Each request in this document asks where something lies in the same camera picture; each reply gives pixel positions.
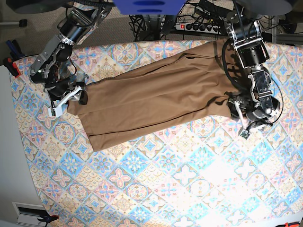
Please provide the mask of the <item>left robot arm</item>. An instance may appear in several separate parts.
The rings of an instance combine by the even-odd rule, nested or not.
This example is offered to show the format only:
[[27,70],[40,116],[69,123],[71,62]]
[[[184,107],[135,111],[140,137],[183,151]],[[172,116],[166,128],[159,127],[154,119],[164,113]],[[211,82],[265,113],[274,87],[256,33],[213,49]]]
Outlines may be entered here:
[[[255,13],[246,15],[246,9],[236,1],[234,11],[228,13],[225,24],[226,32],[229,35],[222,48],[222,60],[224,71],[231,83],[242,92],[249,92],[251,98],[246,98],[243,103],[234,101],[238,116],[242,118],[242,111],[245,110],[246,117],[250,120],[247,130],[252,127],[272,125],[270,117],[277,114],[280,102],[272,96],[270,90],[271,78],[263,67],[263,63],[269,59],[268,52],[262,39],[262,32],[258,16]],[[248,78],[251,80],[251,87],[245,88],[236,82],[229,74],[225,60],[227,45],[231,44],[243,69],[249,69]]]

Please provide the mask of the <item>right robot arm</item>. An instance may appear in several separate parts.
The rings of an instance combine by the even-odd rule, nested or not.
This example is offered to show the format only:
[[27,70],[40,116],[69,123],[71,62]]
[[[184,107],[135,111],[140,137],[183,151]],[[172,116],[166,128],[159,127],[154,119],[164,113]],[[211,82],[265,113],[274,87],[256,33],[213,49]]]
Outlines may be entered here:
[[29,68],[31,82],[42,84],[51,107],[69,93],[72,99],[86,103],[83,82],[73,82],[70,76],[60,75],[59,69],[70,61],[74,45],[79,45],[98,27],[115,6],[103,0],[78,0],[79,6],[68,4],[65,18],[58,24],[55,35]]

